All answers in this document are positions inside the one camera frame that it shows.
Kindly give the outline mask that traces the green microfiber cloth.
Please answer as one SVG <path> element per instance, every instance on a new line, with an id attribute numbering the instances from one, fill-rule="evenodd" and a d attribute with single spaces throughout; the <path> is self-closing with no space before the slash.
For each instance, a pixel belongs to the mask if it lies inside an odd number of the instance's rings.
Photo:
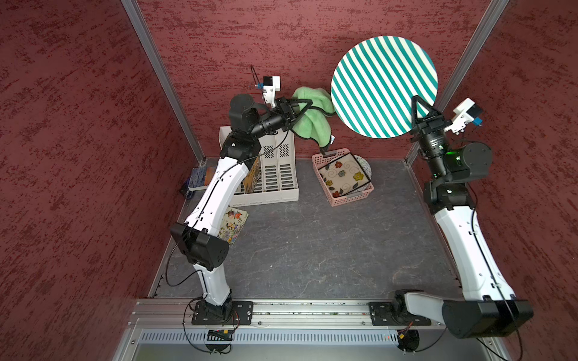
<path id="1" fill-rule="evenodd" d="M 298 87 L 292 99 L 311 99 L 313 106 L 292 127 L 292 131 L 303 139 L 314 140 L 321 153 L 332 143 L 329 118 L 336 115 L 331 95 L 322 88 Z"/>

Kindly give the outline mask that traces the green striped round plate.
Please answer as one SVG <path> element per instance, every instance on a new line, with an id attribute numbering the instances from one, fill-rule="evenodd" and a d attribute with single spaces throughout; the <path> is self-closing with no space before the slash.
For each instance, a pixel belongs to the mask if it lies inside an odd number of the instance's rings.
<path id="1" fill-rule="evenodd" d="M 341 58 L 331 81 L 337 116 L 367 138 L 396 138 L 412 129 L 412 98 L 433 105 L 438 94 L 434 62 L 417 43 L 378 36 Z"/>

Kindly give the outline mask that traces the square floral plate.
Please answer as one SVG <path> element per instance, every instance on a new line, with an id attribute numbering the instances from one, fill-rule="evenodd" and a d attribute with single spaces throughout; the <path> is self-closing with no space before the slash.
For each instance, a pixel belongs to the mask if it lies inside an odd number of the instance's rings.
<path id="1" fill-rule="evenodd" d="M 364 191 L 371 183 L 370 173 L 352 153 L 346 153 L 318 168 L 323 183 L 334 199 Z"/>

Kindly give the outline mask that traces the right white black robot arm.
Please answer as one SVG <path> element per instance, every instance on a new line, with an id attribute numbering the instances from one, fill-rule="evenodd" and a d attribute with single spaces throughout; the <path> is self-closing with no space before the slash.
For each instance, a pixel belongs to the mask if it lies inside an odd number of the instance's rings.
<path id="1" fill-rule="evenodd" d="M 421 96 L 411 99 L 412 141 L 432 172 L 424 201 L 452 253 L 461 283 L 461 300 L 418 290 L 398 291 L 394 306 L 403 316 L 441 323 L 456 338 L 507 337 L 519 331 L 534 311 L 505 280 L 483 236 L 472 181 L 489 175 L 492 149 L 482 142 L 450 145 L 447 132 L 459 133 L 482 112 L 472 100 L 452 120 Z"/>

